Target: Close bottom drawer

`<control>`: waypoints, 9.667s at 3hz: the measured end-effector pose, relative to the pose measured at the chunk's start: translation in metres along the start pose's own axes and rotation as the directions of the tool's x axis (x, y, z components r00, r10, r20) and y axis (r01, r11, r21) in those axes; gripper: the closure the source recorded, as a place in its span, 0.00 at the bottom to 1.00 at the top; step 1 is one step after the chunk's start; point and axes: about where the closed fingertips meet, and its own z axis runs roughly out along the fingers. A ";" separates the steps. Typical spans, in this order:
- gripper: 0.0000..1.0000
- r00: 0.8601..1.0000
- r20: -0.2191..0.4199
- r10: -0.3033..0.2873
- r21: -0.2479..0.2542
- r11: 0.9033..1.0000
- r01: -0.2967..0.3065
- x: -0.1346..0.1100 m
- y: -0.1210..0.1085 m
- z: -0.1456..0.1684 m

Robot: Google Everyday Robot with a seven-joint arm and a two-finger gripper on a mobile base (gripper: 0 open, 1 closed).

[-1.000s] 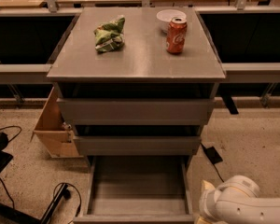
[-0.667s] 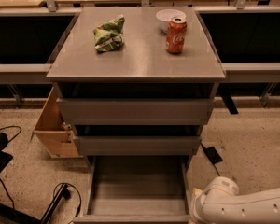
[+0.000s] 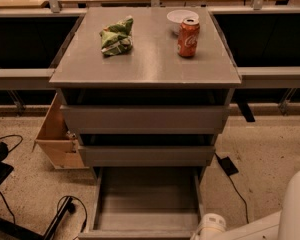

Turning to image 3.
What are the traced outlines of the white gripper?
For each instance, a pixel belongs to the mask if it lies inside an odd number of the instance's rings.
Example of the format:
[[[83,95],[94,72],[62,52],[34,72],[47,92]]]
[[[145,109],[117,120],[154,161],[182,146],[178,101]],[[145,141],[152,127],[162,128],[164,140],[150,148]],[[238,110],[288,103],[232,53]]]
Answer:
[[[212,240],[226,231],[225,219],[215,213],[205,214],[190,240]]]

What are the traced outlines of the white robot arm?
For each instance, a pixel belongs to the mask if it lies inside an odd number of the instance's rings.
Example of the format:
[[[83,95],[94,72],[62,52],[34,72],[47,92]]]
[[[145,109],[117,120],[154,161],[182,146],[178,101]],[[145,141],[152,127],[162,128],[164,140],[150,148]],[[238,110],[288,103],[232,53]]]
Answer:
[[[300,171],[288,184],[280,212],[229,231],[222,216],[208,213],[190,240],[300,240]]]

